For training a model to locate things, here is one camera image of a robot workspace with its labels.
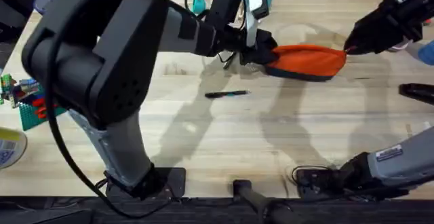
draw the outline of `wooden table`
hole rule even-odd
[[[341,49],[356,20],[381,0],[274,0],[260,28],[283,44],[314,43]],[[21,50],[40,20],[33,14],[5,73],[28,77]],[[434,39],[433,27],[425,39]],[[351,56],[325,83],[268,77],[255,67],[223,71],[217,58],[160,53],[140,125],[157,166],[187,169],[186,196],[231,196],[234,179],[250,179],[267,196],[297,197],[293,167],[340,166],[430,126],[434,107],[398,95],[401,83],[434,83],[434,68],[407,52]],[[208,100],[206,92],[250,90],[247,96]],[[0,107],[0,126],[20,129],[18,110]],[[89,139],[68,115],[58,118],[73,157],[91,180],[104,166]],[[92,195],[66,165],[48,124],[26,132],[28,149],[0,171],[0,195]],[[428,183],[407,198],[434,198]]]

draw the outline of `pen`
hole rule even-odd
[[[233,92],[208,92],[205,94],[207,98],[222,98],[224,96],[236,96],[236,95],[244,95],[249,94],[250,91],[242,90],[242,91],[233,91]]]

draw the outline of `black mount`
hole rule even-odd
[[[104,175],[108,179],[107,195],[110,191],[120,189],[130,197],[145,200],[158,195],[181,198],[185,193],[186,170],[184,168],[155,168],[152,165],[148,174],[134,188],[125,187],[107,172],[104,172]]]
[[[363,152],[345,163],[339,170],[306,169],[296,171],[298,195],[304,199],[319,199],[347,193],[385,187],[372,177],[368,165],[369,153]],[[408,194],[407,189],[391,189],[370,195],[351,197],[353,201],[373,202]]]
[[[309,221],[308,217],[302,217],[298,213],[293,212],[288,205],[285,205],[285,199],[266,198],[253,191],[252,182],[249,180],[233,181],[233,195],[235,199],[246,201],[253,208],[254,212],[258,214],[258,217],[264,220],[263,223],[302,224]]]

